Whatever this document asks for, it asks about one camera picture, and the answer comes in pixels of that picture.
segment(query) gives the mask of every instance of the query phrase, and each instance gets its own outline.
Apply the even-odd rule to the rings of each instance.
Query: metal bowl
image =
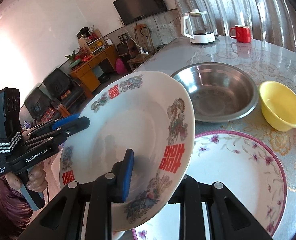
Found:
[[[258,102],[255,82],[231,65],[199,63],[184,67],[171,76],[188,91],[198,121],[237,120],[248,115]]]

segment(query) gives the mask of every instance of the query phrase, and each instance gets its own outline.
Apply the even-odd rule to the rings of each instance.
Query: chinese character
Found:
[[[185,152],[184,146],[184,143],[168,145],[165,149],[164,157],[161,160],[159,169],[176,173],[181,165],[181,156]]]
[[[75,180],[75,176],[73,175],[73,170],[67,171],[67,172],[63,173],[62,174],[62,178],[63,178],[63,184],[64,185],[66,185],[70,181],[74,181]]]
[[[109,97],[110,99],[115,98],[116,96],[119,96],[119,89],[118,89],[118,85],[113,86],[112,88],[110,88],[108,90],[109,93]]]

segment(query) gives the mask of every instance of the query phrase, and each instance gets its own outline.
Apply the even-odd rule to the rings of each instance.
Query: red mug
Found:
[[[231,31],[235,30],[236,36],[231,36]],[[230,28],[229,36],[236,39],[239,42],[250,43],[252,41],[252,35],[250,33],[250,28],[245,25],[235,25],[235,27]]]

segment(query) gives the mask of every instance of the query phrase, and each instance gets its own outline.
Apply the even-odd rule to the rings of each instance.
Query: kettle handle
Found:
[[[188,33],[186,32],[186,21],[188,20]],[[193,36],[193,31],[192,31],[192,26],[191,26],[191,21],[189,16],[183,16],[181,17],[181,35],[189,37],[191,39],[195,39]]]

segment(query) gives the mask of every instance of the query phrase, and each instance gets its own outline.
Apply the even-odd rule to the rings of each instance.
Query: gray curtain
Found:
[[[192,9],[208,11],[219,35],[247,25],[253,38],[296,52],[296,11],[288,0],[175,0],[180,16]]]

